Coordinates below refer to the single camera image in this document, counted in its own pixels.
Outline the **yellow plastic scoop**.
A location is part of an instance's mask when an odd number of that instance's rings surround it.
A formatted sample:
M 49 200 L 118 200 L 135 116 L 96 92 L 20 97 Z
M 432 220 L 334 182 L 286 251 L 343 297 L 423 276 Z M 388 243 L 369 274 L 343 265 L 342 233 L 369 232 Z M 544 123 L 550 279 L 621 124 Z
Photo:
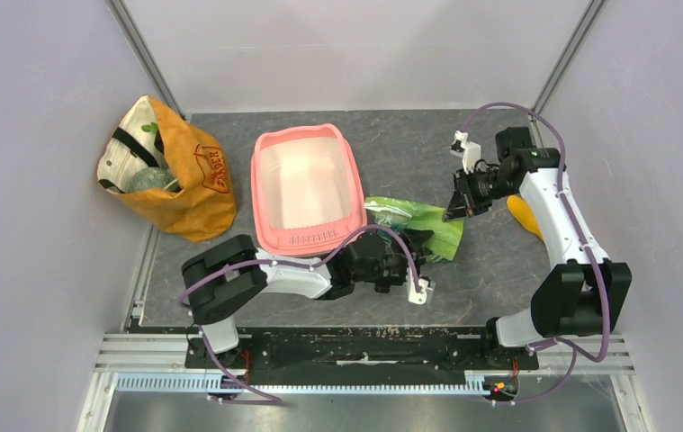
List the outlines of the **yellow plastic scoop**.
M 536 221 L 535 215 L 529 204 L 519 195 L 514 194 L 507 198 L 507 207 L 510 214 L 521 225 L 522 228 L 529 231 L 544 241 L 544 236 Z

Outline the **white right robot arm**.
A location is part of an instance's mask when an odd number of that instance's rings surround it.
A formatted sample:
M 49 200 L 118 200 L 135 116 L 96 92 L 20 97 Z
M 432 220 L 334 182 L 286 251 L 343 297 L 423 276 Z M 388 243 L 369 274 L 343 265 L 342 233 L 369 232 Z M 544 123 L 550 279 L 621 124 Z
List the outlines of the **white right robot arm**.
M 466 132 L 454 134 L 451 150 L 463 165 L 453 175 L 454 194 L 443 219 L 479 216 L 494 202 L 518 196 L 535 219 L 551 270 L 528 308 L 489 320 L 490 336 L 479 344 L 481 361 L 500 368 L 514 358 L 515 347 L 540 349 L 568 336 L 607 339 L 632 282 L 628 264 L 613 261 L 589 230 L 560 150 L 535 146 L 526 127 L 507 128 L 495 141 L 498 160 L 490 163 Z

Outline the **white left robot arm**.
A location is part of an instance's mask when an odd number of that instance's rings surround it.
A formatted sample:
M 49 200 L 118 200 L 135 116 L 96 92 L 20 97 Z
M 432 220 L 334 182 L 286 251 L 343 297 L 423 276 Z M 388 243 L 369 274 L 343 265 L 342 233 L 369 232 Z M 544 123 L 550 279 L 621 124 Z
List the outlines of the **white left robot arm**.
M 397 232 L 381 225 L 355 230 L 324 257 L 278 256 L 237 235 L 185 261 L 180 297 L 198 326 L 208 357 L 220 367 L 242 354 L 235 313 L 261 293 L 334 301 L 370 284 L 378 293 L 405 288 L 409 302 L 423 304 L 433 282 L 421 275 L 431 230 Z

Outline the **green cat litter bag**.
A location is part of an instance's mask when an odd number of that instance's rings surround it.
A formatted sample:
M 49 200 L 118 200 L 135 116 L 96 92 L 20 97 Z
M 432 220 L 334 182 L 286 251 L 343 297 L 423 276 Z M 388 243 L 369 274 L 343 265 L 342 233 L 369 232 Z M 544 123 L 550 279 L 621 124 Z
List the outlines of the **green cat litter bag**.
M 431 230 L 433 236 L 426 243 L 429 263 L 453 261 L 463 237 L 463 220 L 443 221 L 444 208 L 434 205 L 383 196 L 365 198 L 365 209 L 373 222 L 398 233 L 404 229 Z

